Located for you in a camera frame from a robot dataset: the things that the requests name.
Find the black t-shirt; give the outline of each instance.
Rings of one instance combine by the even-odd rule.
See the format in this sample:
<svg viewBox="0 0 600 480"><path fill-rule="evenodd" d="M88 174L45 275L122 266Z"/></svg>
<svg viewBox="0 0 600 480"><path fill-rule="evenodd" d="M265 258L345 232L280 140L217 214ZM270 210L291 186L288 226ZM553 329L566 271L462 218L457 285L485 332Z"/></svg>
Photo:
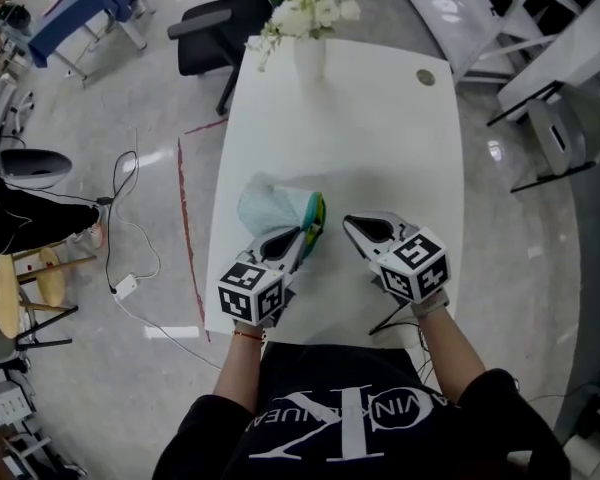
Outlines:
<svg viewBox="0 0 600 480"><path fill-rule="evenodd" d="M154 479L454 478L522 450L533 452L530 477L569 478L551 430L503 370L454 405L420 382L404 350L269 347L257 416L200 397Z"/></svg>

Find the black chair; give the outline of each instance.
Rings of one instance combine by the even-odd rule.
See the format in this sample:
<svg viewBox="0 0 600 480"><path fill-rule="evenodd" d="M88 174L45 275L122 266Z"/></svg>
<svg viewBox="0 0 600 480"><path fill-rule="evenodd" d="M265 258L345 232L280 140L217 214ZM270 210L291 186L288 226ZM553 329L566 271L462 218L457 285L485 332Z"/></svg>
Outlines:
<svg viewBox="0 0 600 480"><path fill-rule="evenodd" d="M277 3L217 0L189 9L182 22L169 27L169 39L178 40L178 69L182 76L201 75L224 66L233 68L216 107L218 115L227 112L227 100L238 81L249 36L260 34Z"/></svg>

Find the white desk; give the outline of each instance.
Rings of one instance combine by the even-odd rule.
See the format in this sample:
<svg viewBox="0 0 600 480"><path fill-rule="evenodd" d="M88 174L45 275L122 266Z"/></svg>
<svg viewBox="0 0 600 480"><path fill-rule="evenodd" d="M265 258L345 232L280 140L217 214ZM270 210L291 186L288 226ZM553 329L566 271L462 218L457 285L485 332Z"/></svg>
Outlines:
<svg viewBox="0 0 600 480"><path fill-rule="evenodd" d="M247 182L264 172L321 191L327 204L325 232L297 273L292 285L297 296L268 332L270 338L402 347L393 333L367 335L397 304L370 284L373 274L345 235L342 219L357 210L390 210L432 229L451 255L447 290L453 314L464 180L449 64L393 48L329 40L325 82L303 89L291 41L271 56L265 73L257 71L259 58L247 51L231 107L213 212L205 326L233 331L231 318L220 310L215 281L252 240L236 208ZM435 75L434 86L420 83L420 69Z"/></svg>

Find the forearm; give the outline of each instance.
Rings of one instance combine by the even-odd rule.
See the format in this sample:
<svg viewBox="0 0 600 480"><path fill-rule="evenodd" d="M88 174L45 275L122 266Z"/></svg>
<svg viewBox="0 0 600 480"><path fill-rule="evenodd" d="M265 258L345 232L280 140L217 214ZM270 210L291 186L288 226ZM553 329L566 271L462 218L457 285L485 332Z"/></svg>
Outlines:
<svg viewBox="0 0 600 480"><path fill-rule="evenodd" d="M486 369L446 308L419 319L433 369L444 396L454 403L471 382Z"/></svg>
<svg viewBox="0 0 600 480"><path fill-rule="evenodd" d="M237 331L260 337L258 327L238 326ZM260 381L260 340L247 336L234 335L229 347L214 395L232 400L252 414L256 412L258 383Z"/></svg>

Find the blue table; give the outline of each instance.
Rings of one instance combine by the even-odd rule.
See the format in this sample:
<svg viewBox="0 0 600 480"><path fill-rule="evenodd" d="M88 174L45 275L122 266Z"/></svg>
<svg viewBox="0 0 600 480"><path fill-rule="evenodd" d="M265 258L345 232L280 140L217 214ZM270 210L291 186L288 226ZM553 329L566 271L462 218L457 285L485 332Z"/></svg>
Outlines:
<svg viewBox="0 0 600 480"><path fill-rule="evenodd" d="M149 12L154 12L146 0L141 0L141 2ZM130 3L131 0L63 0L32 27L32 36L28 41L28 46L34 64L41 68L47 67L47 58L53 54L70 65L76 73L86 78L86 75L59 54L56 49L62 41L76 30L85 27L91 18L104 10L108 10L136 46L143 49L147 45L146 41L129 22L132 15Z"/></svg>

